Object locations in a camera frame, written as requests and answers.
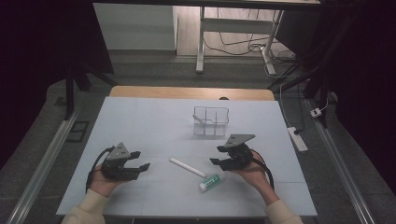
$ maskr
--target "white marker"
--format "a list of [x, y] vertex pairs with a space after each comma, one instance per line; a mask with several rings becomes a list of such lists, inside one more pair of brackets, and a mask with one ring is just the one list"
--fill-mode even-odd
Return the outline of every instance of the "white marker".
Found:
[[199, 171], [199, 170], [197, 170], [197, 169], [195, 169], [195, 168], [190, 167], [190, 166], [187, 165], [187, 164], [184, 164], [184, 163], [181, 162], [181, 161], [178, 161], [178, 160], [176, 160], [176, 159], [174, 159], [174, 158], [169, 159], [169, 161], [171, 161], [172, 163], [174, 163], [174, 164], [176, 164], [176, 165], [179, 165], [179, 166], [183, 167], [184, 169], [186, 169], [186, 170], [188, 170], [188, 171], [191, 171], [191, 172], [195, 173], [195, 174], [198, 175], [198, 176], [201, 176], [201, 177], [203, 177], [203, 178], [207, 178], [207, 175], [206, 175], [206, 174], [202, 173], [201, 171]]

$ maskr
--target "aluminum rail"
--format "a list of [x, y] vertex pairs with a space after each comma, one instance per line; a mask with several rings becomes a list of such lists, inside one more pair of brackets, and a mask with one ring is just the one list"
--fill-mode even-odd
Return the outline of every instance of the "aluminum rail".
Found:
[[[305, 100], [306, 106], [309, 110], [313, 110], [314, 107], [309, 103], [309, 101]], [[332, 140], [332, 136], [330, 135], [327, 129], [324, 129], [318, 119], [314, 120], [317, 130], [322, 138], [325, 147], [329, 153], [330, 158], [332, 159], [332, 164], [337, 171], [341, 182], [344, 185], [346, 193], [349, 195], [350, 200], [356, 210], [356, 213], [363, 224], [375, 224], [373, 215], [367, 206], [366, 201], [361, 195], [361, 191], [353, 180], [352, 175], [350, 174], [346, 163], [343, 160], [337, 146]]]
[[27, 184], [23, 194], [21, 195], [20, 199], [17, 202], [17, 205], [14, 207], [11, 215], [8, 218], [7, 224], [17, 224], [23, 223], [26, 219], [34, 201], [37, 197], [38, 192], [41, 190], [52, 164], [55, 162], [59, 151], [61, 150], [66, 136], [69, 134], [77, 116], [81, 109], [82, 103], [85, 99], [85, 95], [87, 93], [82, 92], [80, 97], [76, 103], [76, 107], [72, 115], [70, 116], [69, 120], [64, 120], [61, 123], [57, 133], [53, 137], [49, 147], [44, 154], [41, 162], [38, 164], [37, 168], [35, 169], [35, 173], [33, 174], [32, 178], [30, 179], [29, 183]]

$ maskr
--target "wall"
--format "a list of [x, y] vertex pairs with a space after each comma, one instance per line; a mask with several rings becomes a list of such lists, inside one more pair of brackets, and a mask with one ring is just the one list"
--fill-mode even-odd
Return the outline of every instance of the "wall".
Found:
[[107, 49], [176, 49], [174, 7], [93, 5]]

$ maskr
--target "wire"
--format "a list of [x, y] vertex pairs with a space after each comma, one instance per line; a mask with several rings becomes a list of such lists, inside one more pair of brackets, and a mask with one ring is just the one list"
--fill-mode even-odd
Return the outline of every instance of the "wire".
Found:
[[274, 10], [273, 21], [275, 21], [275, 14], [276, 14], [276, 10]]
[[320, 111], [326, 109], [328, 104], [329, 104], [329, 97], [327, 97], [327, 99], [326, 99], [326, 105], [323, 108], [321, 108]]
[[96, 164], [97, 164], [97, 163], [99, 162], [99, 160], [103, 157], [103, 155], [105, 155], [105, 153], [111, 152], [113, 149], [114, 149], [114, 147], [106, 148], [103, 152], [101, 152], [101, 153], [99, 154], [98, 158], [96, 158], [96, 161], [93, 163], [93, 166], [92, 166], [90, 172], [88, 173], [87, 182], [86, 182], [86, 184], [85, 184], [85, 192], [87, 192], [87, 190], [88, 190], [88, 188], [90, 187], [90, 184], [91, 184], [91, 182], [92, 182], [92, 173], [93, 173], [93, 172], [96, 172], [96, 171], [100, 171], [100, 169], [99, 169], [99, 170], [95, 170]]
[[288, 51], [291, 51], [291, 50], [285, 49], [285, 50], [280, 51], [280, 52], [277, 54], [277, 57], [279, 57], [279, 54], [284, 53], [284, 52], [288, 52]]
[[280, 51], [280, 52], [277, 54], [277, 57], [274, 55], [274, 53], [272, 52], [271, 49], [270, 49], [269, 51], [270, 51], [270, 53], [271, 53], [270, 58], [273, 59], [273, 60], [274, 60], [275, 62], [277, 62], [277, 63], [294, 63], [294, 62], [296, 62], [295, 58], [285, 57], [285, 58], [286, 58], [286, 59], [285, 59], [285, 58], [279, 57], [279, 54], [280, 54], [280, 53], [286, 52], [286, 51], [291, 51], [291, 50], [289, 50], [289, 49]]
[[290, 123], [289, 123], [289, 121], [288, 121], [288, 118], [286, 117], [286, 114], [285, 114], [285, 107], [283, 106], [283, 101], [282, 101], [282, 86], [283, 86], [283, 83], [280, 84], [280, 88], [279, 88], [279, 101], [280, 101], [280, 105], [281, 105], [281, 107], [282, 107], [283, 119], [286, 121], [286, 123], [289, 125], [289, 127], [291, 127], [291, 125], [290, 125]]
[[309, 115], [305, 115], [304, 116], [303, 108], [301, 106], [300, 84], [297, 85], [297, 98], [298, 98], [298, 104], [299, 104], [299, 107], [300, 107], [300, 114], [301, 114], [301, 119], [300, 119], [299, 122], [289, 122], [288, 118], [286, 117], [285, 107], [283, 106], [283, 101], [282, 101], [282, 86], [283, 86], [283, 84], [281, 84], [280, 88], [279, 88], [279, 101], [280, 101], [280, 104], [281, 104], [281, 110], [282, 110], [283, 117], [284, 117], [285, 121], [287, 122], [287, 124], [289, 125], [289, 127], [291, 127], [291, 124], [296, 125], [296, 124], [302, 123], [303, 124], [303, 128], [298, 130], [299, 132], [301, 132], [301, 131], [305, 130], [305, 118], [308, 117]]
[[[264, 72], [265, 72], [265, 75], [267, 75], [268, 77], [284, 77], [284, 75], [281, 75], [281, 76], [273, 76], [273, 75], [270, 75], [269, 73], [268, 73], [268, 69], [267, 69], [267, 64], [269, 63], [270, 61], [268, 61], [268, 62], [266, 62], [265, 64], [264, 64]], [[292, 67], [292, 66], [294, 66], [295, 64], [297, 64], [297, 63], [293, 63], [283, 74], [286, 74], [289, 70], [290, 70], [290, 68]]]
[[227, 54], [231, 54], [231, 55], [235, 55], [235, 56], [249, 54], [249, 53], [252, 51], [252, 50], [249, 50], [249, 51], [243, 52], [243, 53], [231, 53], [231, 52], [225, 51], [225, 50], [223, 50], [223, 49], [214, 49], [214, 48], [209, 47], [209, 46], [206, 44], [205, 39], [204, 39], [204, 43], [205, 43], [205, 45], [206, 45], [209, 49], [221, 51], [221, 52], [223, 52], [223, 53], [227, 53]]
[[251, 151], [256, 152], [257, 155], [259, 155], [259, 157], [262, 159], [262, 162], [261, 162], [261, 161], [259, 161], [259, 160], [256, 160], [254, 157], [252, 158], [252, 160], [253, 160], [255, 163], [259, 164], [260, 167], [265, 171], [265, 173], [267, 173], [268, 179], [270, 180], [270, 185], [271, 185], [271, 187], [272, 187], [273, 189], [275, 189], [275, 187], [274, 187], [274, 179], [273, 179], [273, 176], [272, 176], [272, 174], [271, 174], [270, 169], [268, 169], [267, 164], [265, 163], [264, 159], [262, 158], [262, 155], [260, 155], [260, 153], [258, 153], [258, 152], [255, 151], [254, 149], [251, 149]]
[[[248, 17], [250, 16], [250, 11], [251, 11], [251, 9], [249, 10], [248, 15], [247, 15], [247, 17], [245, 18], [245, 20], [248, 19]], [[257, 10], [257, 15], [256, 15], [256, 20], [259, 18], [259, 14], [260, 14], [260, 10], [258, 9], [258, 10]], [[219, 18], [220, 16], [222, 17], [221, 8], [218, 7], [218, 18]], [[268, 39], [268, 37], [253, 39], [253, 36], [254, 36], [254, 34], [251, 35], [251, 37], [250, 37], [249, 40], [238, 41], [238, 42], [233, 42], [233, 43], [225, 43], [224, 40], [222, 39], [221, 32], [219, 32], [219, 37], [220, 37], [221, 43], [222, 43], [223, 45], [230, 46], [230, 45], [236, 45], [236, 44], [241, 44], [241, 43], [246, 43], [246, 42], [248, 42], [247, 49], [250, 50], [250, 52], [251, 52], [251, 51], [259, 51], [259, 50], [254, 50], [254, 49], [260, 48], [260, 47], [262, 47], [262, 46], [265, 46], [264, 44], [250, 44], [252, 41], [258, 41], [258, 40]]]

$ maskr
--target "sleeve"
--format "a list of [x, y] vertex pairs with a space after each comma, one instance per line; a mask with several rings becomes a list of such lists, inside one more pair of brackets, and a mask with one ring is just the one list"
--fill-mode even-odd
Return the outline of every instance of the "sleeve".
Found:
[[282, 200], [268, 205], [265, 213], [272, 224], [303, 224], [301, 218], [294, 215]]
[[63, 224], [105, 224], [103, 210], [108, 198], [88, 189], [79, 206], [73, 207], [64, 217]]

